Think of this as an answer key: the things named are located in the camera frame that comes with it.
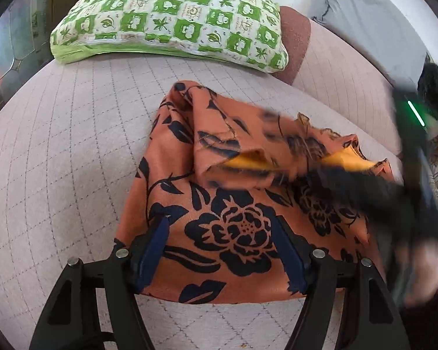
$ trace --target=metal screw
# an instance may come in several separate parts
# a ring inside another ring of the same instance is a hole
[[[313,256],[315,257],[315,258],[318,258],[318,259],[323,259],[325,256],[326,256],[326,253],[325,253],[325,251],[324,250],[321,250],[321,249],[315,249],[315,250],[313,250]]]
[[[70,267],[74,267],[79,263],[79,258],[78,257],[70,257],[68,258],[67,264]]]
[[[361,263],[365,266],[365,267],[371,267],[373,262],[370,258],[363,258],[361,260]]]
[[[129,251],[127,249],[118,249],[115,253],[115,256],[117,258],[126,258],[129,254]]]

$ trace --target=hand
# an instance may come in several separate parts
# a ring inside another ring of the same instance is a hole
[[[404,298],[406,307],[428,302],[438,289],[438,242],[428,240],[416,244],[413,249],[401,245],[396,249],[396,259],[400,265],[407,266],[412,251],[414,282]]]

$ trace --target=gray cloth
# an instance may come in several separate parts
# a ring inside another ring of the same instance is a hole
[[[365,56],[391,84],[417,89],[426,47],[390,0],[326,0],[326,11],[314,20]]]

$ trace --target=pillow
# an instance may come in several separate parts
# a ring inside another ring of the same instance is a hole
[[[372,62],[394,86],[417,89],[426,47],[390,0],[326,0],[315,20]]]
[[[80,0],[55,28],[63,63],[107,52],[225,60],[271,73],[284,69],[279,7],[271,0]]]

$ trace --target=orange fabric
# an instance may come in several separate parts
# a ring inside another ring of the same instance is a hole
[[[169,218],[164,255],[143,293],[184,303],[300,297],[270,238],[277,219],[335,259],[367,256],[381,270],[365,217],[319,200],[304,178],[323,157],[350,146],[364,159],[355,135],[181,81],[162,101],[150,137],[116,233],[129,246],[153,217]],[[272,167],[231,167],[230,159],[244,156]],[[392,179],[387,160],[371,170]]]

